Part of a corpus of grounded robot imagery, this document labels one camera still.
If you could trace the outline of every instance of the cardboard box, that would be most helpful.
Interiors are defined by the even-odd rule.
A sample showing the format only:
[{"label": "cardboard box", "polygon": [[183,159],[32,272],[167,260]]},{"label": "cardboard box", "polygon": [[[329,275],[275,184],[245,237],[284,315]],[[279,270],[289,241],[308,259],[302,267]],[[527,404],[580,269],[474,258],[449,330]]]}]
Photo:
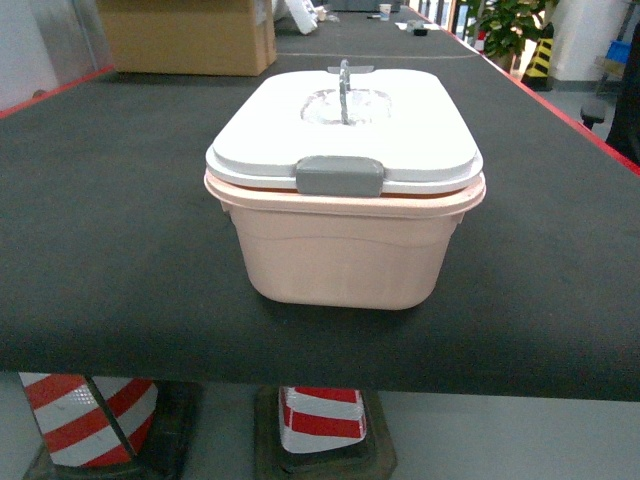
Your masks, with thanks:
[{"label": "cardboard box", "polygon": [[271,0],[97,0],[119,72],[255,76],[276,59]]}]

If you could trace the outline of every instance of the table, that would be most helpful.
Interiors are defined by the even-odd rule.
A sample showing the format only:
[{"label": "table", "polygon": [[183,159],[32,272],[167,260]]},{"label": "table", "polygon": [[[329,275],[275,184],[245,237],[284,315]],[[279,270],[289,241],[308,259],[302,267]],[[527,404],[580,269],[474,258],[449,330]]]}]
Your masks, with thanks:
[{"label": "table", "polygon": [[[338,15],[279,28],[258,78],[111,73],[2,121],[0,368],[640,400],[637,175],[448,34]],[[437,75],[485,158],[487,197],[409,310],[260,296],[202,184],[265,78],[343,57]]]}]

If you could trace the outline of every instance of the red and white striped cone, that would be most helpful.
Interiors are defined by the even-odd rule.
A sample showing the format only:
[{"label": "red and white striped cone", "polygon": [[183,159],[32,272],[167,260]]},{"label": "red and white striped cone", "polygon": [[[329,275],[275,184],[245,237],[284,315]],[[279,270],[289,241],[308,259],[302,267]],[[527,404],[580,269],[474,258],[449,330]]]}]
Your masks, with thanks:
[{"label": "red and white striped cone", "polygon": [[487,38],[487,32],[483,32],[480,30],[478,32],[478,38],[476,39],[476,43],[473,45],[480,55],[484,55],[484,40]]},{"label": "red and white striped cone", "polygon": [[92,379],[118,433],[126,437],[124,445],[85,377],[20,373],[20,378],[54,465],[109,467],[131,462],[131,452],[140,452],[156,408],[158,389],[152,381]]},{"label": "red and white striped cone", "polygon": [[281,387],[280,440],[291,453],[317,453],[356,444],[367,425],[359,390]]}]

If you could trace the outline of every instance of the green leaves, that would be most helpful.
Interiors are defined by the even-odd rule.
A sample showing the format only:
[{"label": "green leaves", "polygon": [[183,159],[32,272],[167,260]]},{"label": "green leaves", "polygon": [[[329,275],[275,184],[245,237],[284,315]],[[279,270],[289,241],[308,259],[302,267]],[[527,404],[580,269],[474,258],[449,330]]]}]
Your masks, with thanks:
[{"label": "green leaves", "polygon": [[[479,0],[466,0],[465,3],[479,5]],[[487,32],[484,51],[488,57],[516,54],[524,50],[527,39],[538,40],[540,12],[544,10],[545,0],[487,0],[478,24]]]}]

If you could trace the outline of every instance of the gray clip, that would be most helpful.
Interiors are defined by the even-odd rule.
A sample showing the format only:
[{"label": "gray clip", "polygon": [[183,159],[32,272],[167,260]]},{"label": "gray clip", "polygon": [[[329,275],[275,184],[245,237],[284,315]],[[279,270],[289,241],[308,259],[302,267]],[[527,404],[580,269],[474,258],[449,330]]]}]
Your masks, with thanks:
[{"label": "gray clip", "polygon": [[312,156],[296,165],[296,187],[304,195],[379,197],[384,167],[365,157]]}]

